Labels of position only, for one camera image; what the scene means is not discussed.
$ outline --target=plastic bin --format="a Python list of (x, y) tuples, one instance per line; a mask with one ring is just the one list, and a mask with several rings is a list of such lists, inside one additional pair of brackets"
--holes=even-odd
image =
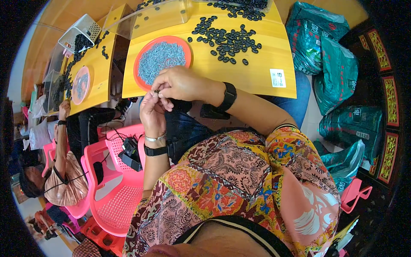
[(60, 72), (57, 72), (55, 70), (51, 70), (46, 78), (43, 80), (44, 84), (44, 94), (46, 95), (46, 100), (44, 101), (43, 108), (44, 110), (49, 113), (50, 111), (53, 111), (53, 94), (59, 93), (60, 95), (57, 97), (58, 98), (58, 104), (60, 105), (61, 102), (63, 102), (63, 92), (56, 92), (56, 87), (57, 85), (57, 79), (59, 76), (62, 74)]
[[(227, 0), (192, 0), (193, 2), (204, 2), (204, 3), (216, 3), (216, 2), (223, 2), (226, 5), (234, 5), (234, 6), (241, 6), (240, 4), (236, 4), (233, 2), (229, 2)], [(268, 13), (270, 11), (270, 8), (273, 4), (273, 0), (267, 0), (267, 7), (264, 9), (258, 9), (258, 8), (254, 8), (254, 10), (260, 11), (260, 12), (264, 12), (264, 13)]]
[(102, 28), (88, 15), (84, 14), (78, 21), (76, 21), (63, 36), (58, 40), (58, 43), (66, 48), (71, 53), (74, 53), (74, 43), (78, 34), (83, 34), (90, 40), (94, 46), (98, 35)]
[(147, 33), (184, 24), (188, 21), (188, 0), (167, 0), (148, 5), (107, 27), (107, 30), (129, 40)]

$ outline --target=wooden table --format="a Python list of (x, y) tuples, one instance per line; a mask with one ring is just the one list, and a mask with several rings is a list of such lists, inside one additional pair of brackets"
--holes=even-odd
[[(104, 22), (106, 22), (106, 26), (107, 24), (113, 24), (115, 20), (118, 20), (123, 16), (125, 7), (126, 4), (111, 11), (107, 17), (99, 20), (97, 24), (101, 28), (103, 27)], [(102, 31), (100, 38), (102, 38), (104, 33), (105, 31)], [(105, 39), (101, 41), (99, 48), (96, 49), (96, 47), (93, 47), (88, 49), (84, 57), (78, 63), (73, 65), (69, 75), (72, 80), (74, 80), (77, 72), (83, 66), (87, 66), (89, 68), (92, 79), (90, 82), (91, 88), (88, 96), (86, 96), (83, 102), (79, 105), (75, 105), (74, 103), (71, 104), (70, 115), (109, 101), (111, 65), (113, 61), (116, 37), (117, 35), (115, 33), (109, 33), (106, 35)], [(102, 55), (103, 46), (106, 46), (105, 53), (109, 55), (108, 59)], [(73, 58), (74, 55), (69, 58), (69, 63), (73, 60)]]
[[(190, 2), (189, 5), (187, 23), (157, 30), (131, 40), (124, 72), (123, 98), (145, 95), (145, 91), (139, 88), (134, 80), (134, 62), (139, 51), (148, 42), (165, 35), (177, 36), (184, 40), (188, 37), (193, 38), (193, 42), (188, 43), (193, 53), (191, 69), (202, 76), (230, 82), (237, 88), (252, 94), (297, 97), (290, 44), (275, 4), (271, 6), (270, 12), (263, 17), (262, 21), (249, 21), (242, 17), (229, 18), (227, 10), (207, 6), (207, 3)], [(235, 65), (218, 61), (217, 56), (210, 54), (216, 46), (212, 48), (208, 44), (197, 42), (196, 38), (199, 34), (191, 34), (199, 23), (200, 17), (212, 15), (216, 15), (218, 19), (212, 23), (211, 27), (239, 31), (240, 25), (245, 24), (247, 31), (255, 30), (257, 34), (251, 38), (255, 39), (256, 44), (261, 43), (262, 49), (258, 54), (252, 53), (251, 48), (246, 53), (237, 53), (234, 57), (237, 61)], [(248, 66), (242, 63), (243, 58), (249, 61)], [(272, 87), (270, 69), (284, 70), (286, 88)]]

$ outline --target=bangle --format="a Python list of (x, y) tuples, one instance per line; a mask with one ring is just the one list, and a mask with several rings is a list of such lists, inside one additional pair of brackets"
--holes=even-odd
[(162, 135), (162, 136), (160, 136), (160, 137), (158, 137), (158, 138), (151, 138), (151, 137), (148, 137), (148, 136), (146, 136), (146, 135), (144, 135), (144, 136), (145, 136), (145, 139), (146, 139), (147, 141), (156, 142), (157, 140), (161, 140), (161, 139), (165, 138), (166, 134), (167, 134), (167, 133), (164, 133), (164, 135)]

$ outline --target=smartwatch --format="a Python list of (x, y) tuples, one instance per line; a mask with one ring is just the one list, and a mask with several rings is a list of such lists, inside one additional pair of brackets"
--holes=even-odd
[(233, 84), (228, 82), (223, 82), (226, 84), (226, 91), (224, 93), (224, 100), (217, 108), (222, 111), (227, 111), (231, 108), (234, 101), (237, 99), (237, 90)]
[(60, 125), (67, 125), (67, 121), (66, 120), (59, 120), (57, 123), (58, 126)]
[(168, 153), (168, 147), (167, 146), (163, 146), (160, 148), (148, 148), (145, 144), (144, 144), (144, 152), (147, 156), (157, 156), (157, 155), (163, 155), (165, 153)]

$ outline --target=white bag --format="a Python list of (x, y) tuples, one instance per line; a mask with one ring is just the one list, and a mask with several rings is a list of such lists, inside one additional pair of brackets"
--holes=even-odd
[(50, 136), (50, 140), (53, 142), (54, 140), (54, 124), (57, 124), (58, 120), (51, 121), (47, 123), (47, 130), (48, 130), (48, 135)]
[(46, 115), (47, 112), (43, 108), (43, 104), (46, 101), (46, 95), (42, 95), (37, 99), (36, 103), (33, 105), (33, 118), (41, 118), (42, 116)]
[(30, 129), (29, 140), (31, 150), (43, 148), (44, 145), (51, 143), (47, 130), (47, 119)]

